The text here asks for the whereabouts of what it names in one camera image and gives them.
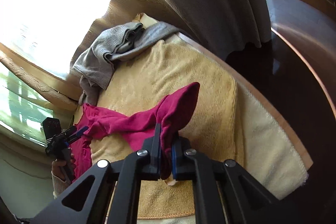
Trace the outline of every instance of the silver screw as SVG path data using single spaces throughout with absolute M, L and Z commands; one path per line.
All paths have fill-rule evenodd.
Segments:
M 185 153 L 188 156 L 194 156 L 194 155 L 196 155 L 196 150 L 191 148 L 191 149 L 186 150 Z
M 143 157 L 143 156 L 146 156 L 148 154 L 148 151 L 145 150 L 145 149 L 140 149 L 136 153 L 138 154 L 138 156 Z
M 236 162 L 234 160 L 226 160 L 225 161 L 225 165 L 227 167 L 235 167 L 236 166 Z
M 100 161 L 97 162 L 97 165 L 98 165 L 98 167 L 100 167 L 100 168 L 104 168 L 104 167 L 106 167 L 108 164 L 109 164 L 109 162 L 108 162 L 107 160 L 100 160 Z

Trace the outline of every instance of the red cloth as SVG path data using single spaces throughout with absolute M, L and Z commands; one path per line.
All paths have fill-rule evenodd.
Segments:
M 128 117 L 119 112 L 103 107 L 83 105 L 83 116 L 77 128 L 88 126 L 84 136 L 71 144 L 77 167 L 78 178 L 92 165 L 90 142 L 92 138 L 102 139 L 113 133 L 120 133 L 130 147 L 137 151 L 142 148 L 146 138 L 154 136 L 156 123 L 161 123 L 161 177 L 167 178 L 171 173 L 171 144 L 174 133 L 184 128 L 190 121 L 198 98 L 199 83 L 191 83 L 173 94 L 165 96 L 161 102 L 150 110 L 137 112 Z

